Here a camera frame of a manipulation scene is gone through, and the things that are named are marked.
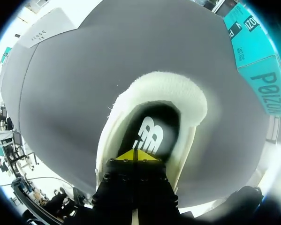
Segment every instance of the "teal box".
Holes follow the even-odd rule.
[[[249,83],[267,114],[281,116],[279,57],[255,18],[238,3],[224,18],[237,70]]]

